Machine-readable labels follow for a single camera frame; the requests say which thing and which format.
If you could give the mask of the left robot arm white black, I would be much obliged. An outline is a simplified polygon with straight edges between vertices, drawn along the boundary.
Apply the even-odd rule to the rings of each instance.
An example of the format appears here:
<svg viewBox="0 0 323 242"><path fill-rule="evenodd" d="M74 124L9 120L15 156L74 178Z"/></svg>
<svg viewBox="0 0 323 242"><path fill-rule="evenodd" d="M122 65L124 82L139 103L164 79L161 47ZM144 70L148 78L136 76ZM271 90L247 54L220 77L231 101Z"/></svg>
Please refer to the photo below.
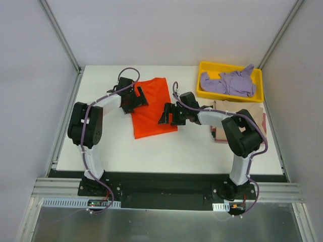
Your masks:
<svg viewBox="0 0 323 242"><path fill-rule="evenodd" d="M79 183L79 196L110 193L98 146L103 135L103 117L117 109L122 109L125 114L134 113L134 109L145 105L148 101L142 87L137 87L135 81L125 77L119 77L117 85L103 97L89 104L74 104L67 135L77 146L85 167Z"/></svg>

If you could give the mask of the orange t shirt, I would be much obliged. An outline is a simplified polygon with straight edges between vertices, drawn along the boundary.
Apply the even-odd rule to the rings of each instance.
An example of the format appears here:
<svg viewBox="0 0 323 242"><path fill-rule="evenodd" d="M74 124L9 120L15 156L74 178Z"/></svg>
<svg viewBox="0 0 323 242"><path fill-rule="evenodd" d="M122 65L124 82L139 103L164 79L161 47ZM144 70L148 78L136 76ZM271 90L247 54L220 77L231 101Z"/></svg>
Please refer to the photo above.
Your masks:
<svg viewBox="0 0 323 242"><path fill-rule="evenodd" d="M178 128L170 124L158 124L165 103L171 101L166 78L153 78L137 82L135 88L141 88L148 105L143 105L131 114L134 138L140 139L154 135L176 132Z"/></svg>

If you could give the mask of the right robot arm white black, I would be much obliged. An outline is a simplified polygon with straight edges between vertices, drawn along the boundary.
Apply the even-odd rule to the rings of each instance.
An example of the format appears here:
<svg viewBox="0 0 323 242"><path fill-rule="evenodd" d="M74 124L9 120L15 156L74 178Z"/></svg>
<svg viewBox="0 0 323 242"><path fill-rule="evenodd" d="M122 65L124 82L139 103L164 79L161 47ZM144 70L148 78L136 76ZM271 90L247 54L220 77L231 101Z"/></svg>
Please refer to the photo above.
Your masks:
<svg viewBox="0 0 323 242"><path fill-rule="evenodd" d="M265 137L251 114L246 109L224 112L210 106L200 106L192 92L173 95L177 102L165 103L158 124L184 126L189 120L197 125L223 129L234 157L228 181L217 189L217 194L228 201L240 198L250 184L252 159L265 142Z"/></svg>

